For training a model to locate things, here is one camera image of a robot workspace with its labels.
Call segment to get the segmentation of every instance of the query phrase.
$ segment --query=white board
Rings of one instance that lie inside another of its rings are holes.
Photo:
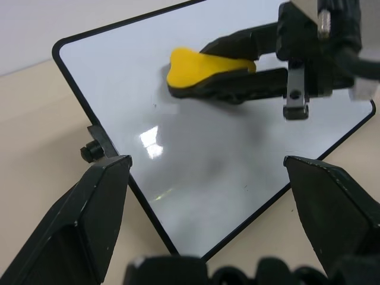
[[[277,21],[279,0],[207,0],[63,45],[63,63],[180,254],[203,256],[289,182],[286,155],[315,159],[371,111],[348,91],[287,122],[283,99],[241,106],[172,98],[171,51]],[[285,66],[275,55],[259,69]]]

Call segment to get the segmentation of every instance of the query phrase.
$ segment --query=screw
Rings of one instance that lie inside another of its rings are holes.
[[[322,10],[318,14],[318,38],[326,40],[330,37],[331,32],[331,13],[328,10]]]

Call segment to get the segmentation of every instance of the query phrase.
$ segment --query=yellow sponge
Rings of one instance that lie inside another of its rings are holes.
[[[187,88],[221,72],[247,69],[256,71],[256,65],[246,59],[230,59],[221,56],[206,55],[179,47],[170,57],[170,71],[167,83],[173,88]]]

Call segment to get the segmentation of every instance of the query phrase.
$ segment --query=black border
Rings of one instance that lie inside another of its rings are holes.
[[[140,15],[134,18],[130,18],[127,20],[123,20],[117,23],[109,24],[104,27],[95,28],[94,30],[86,31],[84,33],[76,34],[71,37],[67,37],[64,39],[59,40],[55,43],[52,49],[52,56],[57,64],[59,70],[61,71],[62,75],[66,79],[67,83],[71,87],[71,90],[73,91],[74,95],[78,99],[80,105],[82,106],[83,110],[85,111],[87,117],[89,118],[90,122],[93,125],[102,126],[100,124],[100,121],[92,111],[90,105],[86,101],[86,98],[83,96],[81,90],[75,83],[73,77],[71,76],[70,72],[68,71],[67,67],[63,63],[62,59],[59,56],[59,50],[61,47],[67,43],[74,42],[76,40],[84,39],[86,37],[94,36],[99,33],[103,33],[105,31],[109,31],[118,27],[122,27],[128,24],[132,24],[137,21],[145,20],[150,17],[154,17],[160,14],[164,14],[166,12],[170,12],[176,9],[180,9],[186,6],[190,6],[196,3],[204,2],[205,0],[190,0],[181,4],[177,4],[174,6],[170,6],[167,8],[163,8],[157,11],[149,12],[144,15]],[[340,138],[334,145],[332,145],[324,154],[318,157],[318,160],[323,160],[328,156],[331,152],[333,152],[341,143],[343,143],[348,137],[350,137],[354,132],[356,132],[361,126],[363,126],[370,118],[372,118],[376,113],[376,106],[373,101],[371,101],[372,104],[372,112],[365,117],[362,121],[360,121],[351,131],[349,131],[346,135],[344,135],[342,138]],[[175,248],[173,242],[170,240],[170,237],[165,232],[163,226],[159,222],[157,216],[155,215],[153,209],[150,207],[149,202],[146,200],[143,192],[138,187],[136,181],[132,177],[132,175],[129,176],[129,186],[131,187],[132,192],[135,194],[138,202],[141,204],[142,208],[148,215],[150,221],[153,223],[154,228],[157,230],[158,234],[162,238],[164,244],[168,248],[169,252],[171,254],[179,254],[177,249]],[[235,238],[240,232],[242,232],[249,224],[251,224],[258,216],[260,216],[266,209],[268,209],[271,205],[273,205],[282,195],[286,193],[290,189],[290,184],[288,183],[283,189],[281,189],[277,194],[275,194],[271,199],[269,199],[263,206],[261,206],[256,212],[253,213],[250,217],[248,217],[240,226],[238,226],[234,231],[232,231],[228,236],[226,236],[223,240],[221,240],[216,246],[214,246],[210,251],[208,251],[202,258],[204,260],[209,260],[211,257],[213,257],[221,248],[223,248],[225,245],[227,245],[233,238]]]

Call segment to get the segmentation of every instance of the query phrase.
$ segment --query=beige table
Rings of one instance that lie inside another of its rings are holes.
[[[52,61],[0,77],[0,274],[50,206],[88,168],[79,149],[90,125]],[[325,161],[344,167],[380,201],[380,115]],[[121,284],[127,263],[139,255],[167,254],[145,212],[128,191],[124,217],[105,284]],[[275,255],[292,268],[321,269],[285,194],[209,261],[210,270],[232,264],[252,275],[258,260]]]

